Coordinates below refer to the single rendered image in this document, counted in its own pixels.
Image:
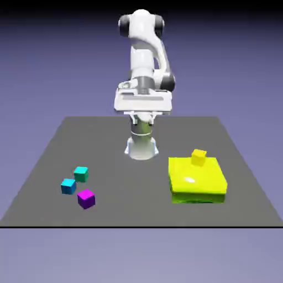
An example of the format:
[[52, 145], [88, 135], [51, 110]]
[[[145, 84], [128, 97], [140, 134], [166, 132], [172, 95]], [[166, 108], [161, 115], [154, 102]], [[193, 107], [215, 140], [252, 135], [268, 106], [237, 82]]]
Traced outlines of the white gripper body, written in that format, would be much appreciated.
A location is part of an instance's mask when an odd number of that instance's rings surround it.
[[114, 109], [119, 112], [170, 112], [172, 93], [149, 89], [149, 94], [139, 94], [136, 88], [117, 89]]

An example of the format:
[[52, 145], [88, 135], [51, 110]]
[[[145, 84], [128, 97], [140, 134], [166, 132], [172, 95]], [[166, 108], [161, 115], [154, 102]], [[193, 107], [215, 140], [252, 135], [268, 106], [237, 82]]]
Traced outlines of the small yellow cube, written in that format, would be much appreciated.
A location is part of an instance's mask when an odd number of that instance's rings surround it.
[[194, 149], [191, 154], [191, 164], [195, 166], [203, 166], [206, 161], [207, 151]]

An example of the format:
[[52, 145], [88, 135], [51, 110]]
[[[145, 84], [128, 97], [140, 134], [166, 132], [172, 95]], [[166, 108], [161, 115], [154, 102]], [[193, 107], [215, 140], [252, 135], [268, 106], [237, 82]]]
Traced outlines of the small teal cube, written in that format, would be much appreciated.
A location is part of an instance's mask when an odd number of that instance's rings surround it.
[[74, 170], [74, 178], [76, 182], [86, 182], [88, 180], [88, 167], [77, 166]]

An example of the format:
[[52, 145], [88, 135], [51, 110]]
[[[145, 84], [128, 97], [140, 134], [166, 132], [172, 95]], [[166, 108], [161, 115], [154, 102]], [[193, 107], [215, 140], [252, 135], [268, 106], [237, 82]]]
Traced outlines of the small purple cube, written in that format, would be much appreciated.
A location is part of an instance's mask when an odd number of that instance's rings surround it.
[[95, 203], [96, 203], [95, 194], [89, 189], [85, 189], [85, 190], [79, 192], [77, 194], [77, 200], [78, 200], [78, 204], [83, 209], [88, 209], [88, 208], [94, 206]]

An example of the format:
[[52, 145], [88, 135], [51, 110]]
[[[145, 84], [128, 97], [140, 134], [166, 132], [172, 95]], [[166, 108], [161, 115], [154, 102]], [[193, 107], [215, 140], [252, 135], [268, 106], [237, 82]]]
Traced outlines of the small blue cube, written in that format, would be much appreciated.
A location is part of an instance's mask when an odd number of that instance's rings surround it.
[[63, 179], [61, 183], [62, 194], [72, 195], [76, 191], [76, 181], [75, 179]]

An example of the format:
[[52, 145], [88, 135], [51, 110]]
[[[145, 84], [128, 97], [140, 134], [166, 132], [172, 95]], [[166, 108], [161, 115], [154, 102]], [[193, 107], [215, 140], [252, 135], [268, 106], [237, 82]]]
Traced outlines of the large yellow box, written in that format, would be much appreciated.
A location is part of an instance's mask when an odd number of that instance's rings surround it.
[[228, 183], [216, 158], [203, 165], [191, 158], [169, 157], [168, 177], [173, 203], [223, 203]]

